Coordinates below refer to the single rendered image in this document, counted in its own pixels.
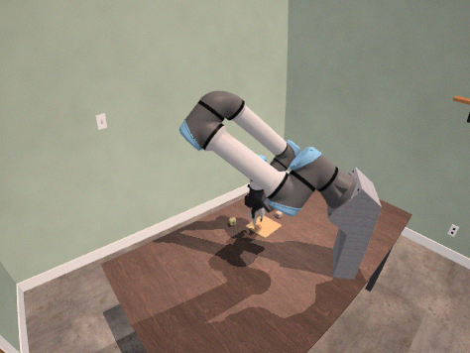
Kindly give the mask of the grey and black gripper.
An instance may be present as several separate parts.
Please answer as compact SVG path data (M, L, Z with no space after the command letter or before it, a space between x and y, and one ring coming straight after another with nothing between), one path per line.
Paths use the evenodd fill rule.
M266 209L262 206L262 204L254 196L254 194L256 192L263 192L264 190L263 189L255 190L255 189L251 188L249 184L247 184L247 187L249 187L249 193L247 194L248 196L245 195L245 205L247 205L249 208L252 207L251 212L248 212L248 216L252 219L253 225L255 226L257 224L257 215L258 215L258 213L261 215L260 222L262 222L262 220L264 218L264 215L265 215L265 212L266 212ZM255 192L253 192L253 191L255 191ZM254 215L254 217L253 217L253 215Z

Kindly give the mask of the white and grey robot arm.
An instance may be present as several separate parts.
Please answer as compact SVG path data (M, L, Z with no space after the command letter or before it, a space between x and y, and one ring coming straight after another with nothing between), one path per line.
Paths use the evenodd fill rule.
M270 165L264 156L257 156L226 132L222 124L225 118L233 120L275 155ZM331 208L336 208L356 187L357 180L351 174L334 166L313 147L299 153L294 142L283 140L245 106L243 99L227 91L203 95L179 131L197 150L213 151L249 178L251 188L263 189L265 192L256 192L254 196L268 213L276 208L295 216L316 189Z

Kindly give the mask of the peach mat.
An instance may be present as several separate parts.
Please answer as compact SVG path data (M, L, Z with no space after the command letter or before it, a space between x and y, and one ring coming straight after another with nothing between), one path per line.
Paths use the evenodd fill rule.
M260 230L259 232L254 230L253 222L246 225L246 227L256 232L257 234L261 235L264 238L267 238L269 235L271 235L273 232L275 232L277 229L279 229L282 226L281 224L271 220L270 218L266 216L264 216L264 219L262 222L260 222L260 218L261 216L257 218L257 223L260 223L262 225L262 230Z

